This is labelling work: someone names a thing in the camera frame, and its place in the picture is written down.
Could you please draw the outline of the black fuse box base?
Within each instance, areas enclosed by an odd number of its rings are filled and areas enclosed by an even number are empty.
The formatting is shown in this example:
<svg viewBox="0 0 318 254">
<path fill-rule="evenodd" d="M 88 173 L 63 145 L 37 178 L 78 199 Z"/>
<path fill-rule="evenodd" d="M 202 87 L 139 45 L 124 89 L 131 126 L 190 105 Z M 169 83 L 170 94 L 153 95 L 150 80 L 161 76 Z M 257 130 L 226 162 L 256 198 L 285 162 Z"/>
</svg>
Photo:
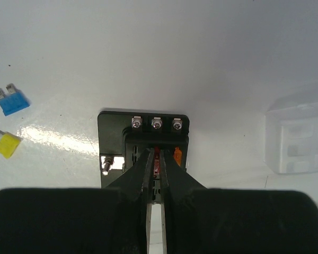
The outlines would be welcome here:
<svg viewBox="0 0 318 254">
<path fill-rule="evenodd" d="M 173 156 L 182 151 L 181 168 L 186 169 L 190 120 L 183 114 L 162 112 L 102 111 L 98 115 L 101 186 L 107 187 L 129 170 L 146 149 L 159 147 Z M 161 199 L 160 177 L 154 178 L 152 200 Z"/>
</svg>

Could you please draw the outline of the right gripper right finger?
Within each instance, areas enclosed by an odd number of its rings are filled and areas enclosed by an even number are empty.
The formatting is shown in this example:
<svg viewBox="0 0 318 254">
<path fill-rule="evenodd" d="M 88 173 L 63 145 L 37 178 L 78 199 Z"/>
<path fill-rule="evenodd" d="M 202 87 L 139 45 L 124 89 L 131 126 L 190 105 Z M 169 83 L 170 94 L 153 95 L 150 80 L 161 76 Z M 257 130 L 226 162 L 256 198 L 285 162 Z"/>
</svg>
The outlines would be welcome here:
<svg viewBox="0 0 318 254">
<path fill-rule="evenodd" d="M 160 154 L 165 253 L 318 253 L 318 207 L 290 190 L 206 188 Z"/>
</svg>

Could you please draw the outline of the red blade fuse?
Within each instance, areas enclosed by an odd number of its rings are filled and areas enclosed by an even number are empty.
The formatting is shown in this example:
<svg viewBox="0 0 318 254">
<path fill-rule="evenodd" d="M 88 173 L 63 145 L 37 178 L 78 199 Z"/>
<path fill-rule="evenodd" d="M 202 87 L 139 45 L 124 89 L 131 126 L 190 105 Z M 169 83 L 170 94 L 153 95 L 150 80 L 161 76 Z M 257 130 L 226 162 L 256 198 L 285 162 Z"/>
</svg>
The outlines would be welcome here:
<svg viewBox="0 0 318 254">
<path fill-rule="evenodd" d="M 160 149 L 159 147 L 154 148 L 154 178 L 159 178 L 161 166 L 160 166 Z"/>
</svg>

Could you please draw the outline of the yellow blade fuse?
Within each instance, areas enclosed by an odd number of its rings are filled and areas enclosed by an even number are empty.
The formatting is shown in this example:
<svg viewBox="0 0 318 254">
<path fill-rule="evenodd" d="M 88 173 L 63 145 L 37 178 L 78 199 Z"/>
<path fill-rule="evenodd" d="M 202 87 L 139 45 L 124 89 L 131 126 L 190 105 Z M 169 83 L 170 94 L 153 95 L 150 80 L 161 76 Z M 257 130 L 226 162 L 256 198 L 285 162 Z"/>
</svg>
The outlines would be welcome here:
<svg viewBox="0 0 318 254">
<path fill-rule="evenodd" d="M 21 138 L 0 130 L 0 154 L 9 159 L 21 143 Z"/>
</svg>

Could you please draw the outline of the blue blade fuse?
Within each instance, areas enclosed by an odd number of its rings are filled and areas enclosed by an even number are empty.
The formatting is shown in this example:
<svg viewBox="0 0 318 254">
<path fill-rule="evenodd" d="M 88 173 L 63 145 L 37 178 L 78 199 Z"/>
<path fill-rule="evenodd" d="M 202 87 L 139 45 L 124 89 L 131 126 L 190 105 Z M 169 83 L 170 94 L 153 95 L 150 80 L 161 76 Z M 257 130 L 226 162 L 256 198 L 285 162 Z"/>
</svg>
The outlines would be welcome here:
<svg viewBox="0 0 318 254">
<path fill-rule="evenodd" d="M 6 85 L 7 93 L 0 88 L 0 107 L 4 116 L 12 115 L 30 106 L 26 96 L 14 84 Z"/>
</svg>

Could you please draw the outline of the orange blade fuse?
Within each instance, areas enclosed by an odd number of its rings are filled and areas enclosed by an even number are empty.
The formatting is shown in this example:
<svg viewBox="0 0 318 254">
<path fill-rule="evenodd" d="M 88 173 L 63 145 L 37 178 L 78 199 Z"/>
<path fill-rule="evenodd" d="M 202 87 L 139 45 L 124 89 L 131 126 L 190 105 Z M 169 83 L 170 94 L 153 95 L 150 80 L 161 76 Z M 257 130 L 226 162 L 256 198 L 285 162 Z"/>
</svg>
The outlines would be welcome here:
<svg viewBox="0 0 318 254">
<path fill-rule="evenodd" d="M 178 166 L 181 166 L 182 151 L 180 150 L 179 147 L 175 147 L 173 158 L 174 158 L 175 162 L 178 164 Z"/>
</svg>

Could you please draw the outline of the clear fuse box cover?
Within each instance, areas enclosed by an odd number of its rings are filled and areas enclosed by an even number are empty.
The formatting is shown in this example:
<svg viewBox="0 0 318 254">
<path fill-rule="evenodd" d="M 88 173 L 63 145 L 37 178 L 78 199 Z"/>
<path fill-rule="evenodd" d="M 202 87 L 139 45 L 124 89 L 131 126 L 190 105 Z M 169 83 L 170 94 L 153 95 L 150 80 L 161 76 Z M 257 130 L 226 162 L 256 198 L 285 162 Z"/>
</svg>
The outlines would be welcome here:
<svg viewBox="0 0 318 254">
<path fill-rule="evenodd" d="M 263 158 L 276 174 L 318 172 L 318 85 L 283 95 L 269 107 Z"/>
</svg>

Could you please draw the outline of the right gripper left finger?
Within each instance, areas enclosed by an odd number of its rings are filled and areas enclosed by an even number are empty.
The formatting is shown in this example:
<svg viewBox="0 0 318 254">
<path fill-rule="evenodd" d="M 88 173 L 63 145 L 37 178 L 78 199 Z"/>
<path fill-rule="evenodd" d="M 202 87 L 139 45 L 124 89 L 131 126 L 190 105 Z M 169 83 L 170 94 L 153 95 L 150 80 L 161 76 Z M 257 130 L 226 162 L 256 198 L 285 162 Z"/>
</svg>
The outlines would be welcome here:
<svg viewBox="0 0 318 254">
<path fill-rule="evenodd" d="M 105 188 L 0 190 L 0 253 L 148 253 L 154 157 Z"/>
</svg>

